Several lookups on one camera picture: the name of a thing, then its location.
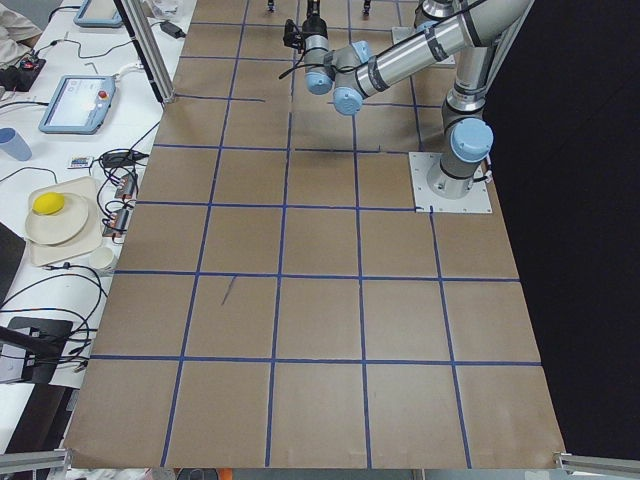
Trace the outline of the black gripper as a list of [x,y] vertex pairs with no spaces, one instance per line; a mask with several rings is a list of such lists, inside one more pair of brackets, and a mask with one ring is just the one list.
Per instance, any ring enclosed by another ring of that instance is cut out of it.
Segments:
[[308,0],[306,19],[302,24],[304,38],[319,35],[328,38],[326,22],[320,16],[320,0]]

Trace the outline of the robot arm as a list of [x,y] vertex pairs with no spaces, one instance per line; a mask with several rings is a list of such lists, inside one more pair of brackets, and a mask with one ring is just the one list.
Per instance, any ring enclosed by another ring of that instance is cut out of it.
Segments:
[[420,1],[399,41],[372,52],[364,41],[333,49],[320,4],[307,4],[306,18],[288,21],[284,41],[300,55],[307,90],[330,94],[336,111],[354,117],[366,100],[411,82],[415,101],[434,99],[441,124],[425,131],[421,150],[440,149],[443,160],[426,175],[441,198],[459,199],[475,184],[474,173],[488,159],[466,152],[461,136],[469,121],[482,119],[492,78],[531,9],[529,1]]

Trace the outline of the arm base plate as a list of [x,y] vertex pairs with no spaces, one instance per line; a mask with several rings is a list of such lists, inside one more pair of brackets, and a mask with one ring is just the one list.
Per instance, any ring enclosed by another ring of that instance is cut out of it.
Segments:
[[410,152],[409,163],[415,210],[424,213],[491,214],[492,206],[480,166],[467,179],[458,180],[441,169],[440,152]]

